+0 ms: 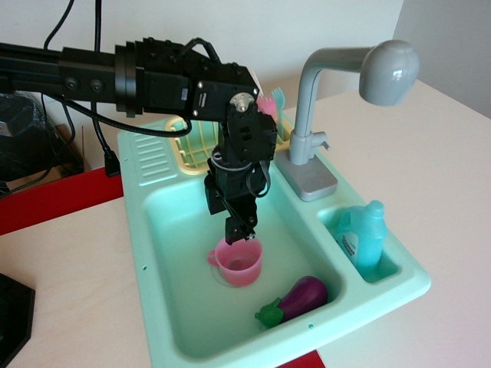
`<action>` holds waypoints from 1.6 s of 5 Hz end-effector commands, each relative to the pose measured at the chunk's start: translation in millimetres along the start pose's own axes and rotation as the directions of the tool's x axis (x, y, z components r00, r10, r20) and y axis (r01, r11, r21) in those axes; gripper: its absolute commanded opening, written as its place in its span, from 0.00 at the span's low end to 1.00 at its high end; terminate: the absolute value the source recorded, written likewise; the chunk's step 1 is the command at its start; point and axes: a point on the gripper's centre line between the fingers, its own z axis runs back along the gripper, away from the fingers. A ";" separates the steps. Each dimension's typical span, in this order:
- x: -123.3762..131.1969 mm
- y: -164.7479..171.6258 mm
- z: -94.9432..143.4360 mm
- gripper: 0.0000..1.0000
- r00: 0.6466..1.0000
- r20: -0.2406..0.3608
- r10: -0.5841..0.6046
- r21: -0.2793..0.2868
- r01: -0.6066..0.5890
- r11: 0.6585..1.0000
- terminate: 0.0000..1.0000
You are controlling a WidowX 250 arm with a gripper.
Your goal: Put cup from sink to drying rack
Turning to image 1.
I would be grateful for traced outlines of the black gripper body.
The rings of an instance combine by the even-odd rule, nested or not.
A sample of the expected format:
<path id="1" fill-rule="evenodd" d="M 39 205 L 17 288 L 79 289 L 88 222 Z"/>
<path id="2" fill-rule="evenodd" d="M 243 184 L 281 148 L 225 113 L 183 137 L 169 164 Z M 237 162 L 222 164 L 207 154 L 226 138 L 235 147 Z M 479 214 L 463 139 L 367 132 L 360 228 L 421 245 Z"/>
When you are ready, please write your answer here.
<path id="1" fill-rule="evenodd" d="M 227 230 L 253 230 L 258 223 L 255 201 L 271 188 L 269 161 L 230 163 L 213 153 L 208 165 L 204 185 L 209 213 L 227 211 Z"/>

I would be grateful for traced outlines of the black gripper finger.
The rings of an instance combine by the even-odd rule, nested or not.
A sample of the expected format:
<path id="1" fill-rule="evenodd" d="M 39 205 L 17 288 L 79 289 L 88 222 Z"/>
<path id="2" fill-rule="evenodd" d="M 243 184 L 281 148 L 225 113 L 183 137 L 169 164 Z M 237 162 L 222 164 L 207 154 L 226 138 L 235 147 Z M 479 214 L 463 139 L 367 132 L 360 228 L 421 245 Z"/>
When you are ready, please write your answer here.
<path id="1" fill-rule="evenodd" d="M 248 242 L 253 240 L 256 237 L 255 234 L 255 227 L 257 223 L 252 222 L 252 223 L 246 223 L 244 225 L 244 230 L 243 230 L 243 238 Z"/>
<path id="2" fill-rule="evenodd" d="M 240 239 L 240 224 L 236 217 L 228 217 L 225 223 L 225 240 L 232 245 Z"/>

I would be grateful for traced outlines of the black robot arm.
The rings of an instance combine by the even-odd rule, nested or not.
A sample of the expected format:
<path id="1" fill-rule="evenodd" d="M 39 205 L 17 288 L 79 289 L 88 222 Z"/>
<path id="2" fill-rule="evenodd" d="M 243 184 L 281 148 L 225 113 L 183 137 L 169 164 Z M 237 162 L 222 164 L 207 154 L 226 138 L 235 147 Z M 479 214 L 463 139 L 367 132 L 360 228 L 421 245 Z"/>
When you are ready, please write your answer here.
<path id="1" fill-rule="evenodd" d="M 196 121 L 216 123 L 218 143 L 204 180 L 209 212 L 229 213 L 228 244 L 254 238 L 255 201 L 270 188 L 278 131 L 258 107 L 259 86 L 251 73 L 221 62 L 209 42 L 146 38 L 116 46 L 112 54 L 3 44 L 1 90 L 39 92 L 82 114 L 88 114 L 85 104 L 91 102 L 113 104 L 128 117 L 181 117 L 184 128 L 160 132 L 167 138 L 189 134 Z"/>

